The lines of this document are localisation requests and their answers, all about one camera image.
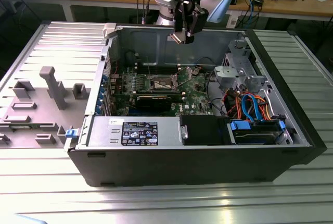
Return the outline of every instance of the metal table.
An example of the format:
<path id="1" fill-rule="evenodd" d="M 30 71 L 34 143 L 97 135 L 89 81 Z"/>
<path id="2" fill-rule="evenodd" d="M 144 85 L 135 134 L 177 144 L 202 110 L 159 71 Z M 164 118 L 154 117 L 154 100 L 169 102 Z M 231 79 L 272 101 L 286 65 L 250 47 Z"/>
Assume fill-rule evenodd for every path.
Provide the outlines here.
<path id="1" fill-rule="evenodd" d="M 58 69 L 67 64 L 71 71 L 63 71 L 62 76 L 69 78 L 63 79 L 64 85 L 80 80 L 89 88 L 89 77 L 72 77 L 70 72 L 84 64 L 92 72 L 96 68 L 94 56 L 104 44 L 102 28 L 103 24 L 68 22 L 40 26 L 0 83 L 1 112 L 14 95 L 9 87 L 18 78 L 15 69 L 22 70 L 18 73 L 24 78 L 38 74 L 44 63 Z M 305 54 L 308 50 L 297 37 L 286 32 L 256 33 L 325 141 L 328 151 L 322 156 L 292 167 L 270 183 L 92 188 L 61 148 L 1 149 L 2 212 L 56 224 L 332 223 L 332 77 L 313 55 Z M 71 58 L 54 52 L 60 46 L 71 51 Z"/>

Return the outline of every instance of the table leg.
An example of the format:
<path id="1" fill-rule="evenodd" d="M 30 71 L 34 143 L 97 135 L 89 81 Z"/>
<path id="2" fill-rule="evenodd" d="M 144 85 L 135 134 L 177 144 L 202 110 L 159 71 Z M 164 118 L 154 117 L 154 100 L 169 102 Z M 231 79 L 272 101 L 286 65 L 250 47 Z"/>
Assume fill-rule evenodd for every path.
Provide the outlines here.
<path id="1" fill-rule="evenodd" d="M 233 29 L 235 28 L 237 21 L 238 21 L 238 17 L 241 16 L 242 11 L 241 10 L 232 10 L 230 12 L 230 16 L 228 19 L 228 23 L 227 23 L 227 28 Z"/>
<path id="2" fill-rule="evenodd" d="M 75 22 L 75 15 L 69 3 L 61 4 L 67 22 Z"/>

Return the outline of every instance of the blue connector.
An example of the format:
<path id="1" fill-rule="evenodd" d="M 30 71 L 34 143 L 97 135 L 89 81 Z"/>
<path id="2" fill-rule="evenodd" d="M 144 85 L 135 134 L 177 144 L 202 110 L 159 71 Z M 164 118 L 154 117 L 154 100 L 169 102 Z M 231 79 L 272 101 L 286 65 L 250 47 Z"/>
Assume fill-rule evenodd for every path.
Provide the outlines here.
<path id="1" fill-rule="evenodd" d="M 102 75 L 102 82 L 107 82 L 107 81 L 108 81 L 108 77 L 105 74 L 103 74 Z"/>
<path id="2" fill-rule="evenodd" d="M 102 105 L 102 101 L 101 100 L 97 100 L 96 105 L 97 106 L 101 106 Z"/>
<path id="3" fill-rule="evenodd" d="M 102 99 L 104 98 L 104 94 L 103 94 L 103 92 L 99 91 L 99 92 L 98 92 L 98 96 L 97 96 L 97 98 L 98 98 L 99 100 L 102 100 Z"/>
<path id="4" fill-rule="evenodd" d="M 100 110 L 99 107 L 96 107 L 96 108 L 95 108 L 95 113 L 99 115 L 100 113 L 102 113 L 102 111 Z"/>
<path id="5" fill-rule="evenodd" d="M 65 136 L 66 136 L 66 138 L 78 138 L 79 137 L 79 129 L 66 130 Z"/>

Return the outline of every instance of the blue cable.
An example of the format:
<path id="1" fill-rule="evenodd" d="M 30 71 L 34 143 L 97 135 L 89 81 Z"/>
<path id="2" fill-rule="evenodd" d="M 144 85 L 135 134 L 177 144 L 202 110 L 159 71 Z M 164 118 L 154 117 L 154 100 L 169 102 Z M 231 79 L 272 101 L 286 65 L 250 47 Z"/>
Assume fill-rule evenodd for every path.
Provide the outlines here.
<path id="1" fill-rule="evenodd" d="M 251 1 L 251 0 L 248 0 L 248 1 L 249 1 L 249 3 L 250 3 L 250 10 L 251 10 L 251 13 L 250 13 L 249 20 L 248 20 L 248 22 L 246 23 L 245 29 L 247 29 L 247 27 L 250 25 L 251 20 L 252 20 L 252 15 L 253 15 L 253 5 L 252 5 L 252 1 Z"/>
<path id="2" fill-rule="evenodd" d="M 245 101 L 246 101 L 246 98 L 248 96 L 250 96 L 251 99 L 252 99 L 252 101 L 253 101 L 253 107 L 254 107 L 255 116 L 257 117 L 258 120 L 262 120 L 262 115 L 259 112 L 258 102 L 254 98 L 253 95 L 246 94 L 246 95 L 243 96 L 243 98 L 241 100 L 241 109 L 243 110 L 244 115 L 246 115 L 250 119 L 250 121 L 254 121 L 253 118 L 247 113 L 246 107 L 245 107 Z"/>

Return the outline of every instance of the yellow cable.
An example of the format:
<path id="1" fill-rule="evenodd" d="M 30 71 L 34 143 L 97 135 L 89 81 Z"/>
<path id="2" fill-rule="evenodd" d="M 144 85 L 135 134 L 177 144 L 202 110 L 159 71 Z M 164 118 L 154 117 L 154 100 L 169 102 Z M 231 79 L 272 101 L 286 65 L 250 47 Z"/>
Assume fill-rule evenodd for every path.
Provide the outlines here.
<path id="1" fill-rule="evenodd" d="M 267 104 L 266 104 L 266 112 L 267 112 L 267 116 L 268 116 L 269 120 L 271 120 L 270 113 L 268 113 L 268 105 Z"/>

